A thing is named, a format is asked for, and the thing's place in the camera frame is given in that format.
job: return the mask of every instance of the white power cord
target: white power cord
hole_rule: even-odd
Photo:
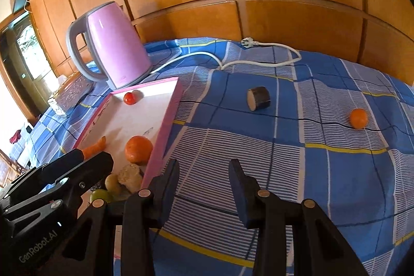
[[[32,13],[32,11],[29,11],[29,10],[26,8],[26,4],[27,4],[27,3],[29,3],[29,4],[30,4],[30,2],[29,2],[28,0],[26,0],[26,1],[24,2],[23,8],[24,8],[24,10],[25,10],[26,12]]]
[[[211,54],[209,52],[194,52],[194,53],[182,55],[182,56],[179,56],[178,58],[172,59],[172,60],[166,62],[161,67],[158,67],[156,70],[152,71],[150,74],[156,73],[156,72],[160,71],[161,69],[163,69],[164,67],[168,66],[169,64],[172,64],[173,62],[184,59],[187,56],[197,55],[197,54],[204,54],[204,55],[208,55],[208,56],[212,57],[219,64],[220,70],[222,70],[222,71],[224,69],[226,69],[228,66],[237,65],[237,64],[247,64],[247,65],[254,65],[254,66],[261,66],[261,67],[276,68],[276,67],[281,67],[281,66],[286,66],[286,65],[292,64],[292,63],[297,62],[297,61],[302,59],[301,54],[296,49],[294,49],[290,46],[287,46],[287,45],[283,45],[283,44],[277,44],[277,43],[273,43],[273,42],[271,42],[271,43],[258,42],[258,41],[254,41],[253,38],[244,38],[241,41],[241,44],[242,44],[243,47],[246,47],[246,48],[250,48],[250,47],[253,47],[253,46],[280,46],[280,47],[284,47],[284,48],[289,49],[290,51],[295,53],[298,57],[293,59],[293,60],[287,60],[287,61],[279,62],[279,63],[276,63],[276,64],[272,64],[272,63],[268,63],[268,62],[249,61],[249,60],[237,60],[237,61],[230,61],[227,64],[223,65],[222,62],[214,54]]]

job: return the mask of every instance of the tangerine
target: tangerine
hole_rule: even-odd
[[[366,127],[368,123],[368,115],[364,109],[354,109],[349,115],[349,123],[354,129],[360,130]]]
[[[125,157],[128,162],[146,165],[152,152],[151,141],[144,136],[134,136],[125,145]]]

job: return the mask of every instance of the yellow fruit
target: yellow fruit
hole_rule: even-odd
[[[118,182],[118,176],[111,174],[105,179],[105,187],[109,193],[114,196],[118,196],[122,192],[121,184]]]

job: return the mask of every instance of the pink electric kettle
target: pink electric kettle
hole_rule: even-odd
[[[76,37],[82,33],[101,73],[92,72],[80,56]],[[113,90],[137,84],[151,70],[135,28],[115,2],[97,6],[76,19],[68,28],[66,44],[84,76],[92,81],[106,81]]]

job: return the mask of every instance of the bed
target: bed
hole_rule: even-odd
[[[147,44],[155,67],[196,51],[234,60],[282,62],[282,47],[243,48],[214,38]],[[237,217],[227,165],[238,158],[262,188],[289,201],[318,202],[372,275],[392,275],[414,234],[414,92],[387,74],[316,52],[280,68],[234,65],[216,70],[206,55],[184,58],[144,80],[179,76],[184,95],[165,161],[181,177],[170,219],[154,236],[157,275],[250,275],[257,231]],[[247,90],[265,86],[270,107],[251,112]],[[27,142],[32,166],[70,151],[109,93],[96,83],[69,118],[51,109]],[[368,113],[364,130],[349,113]],[[292,232],[287,267],[293,274]]]

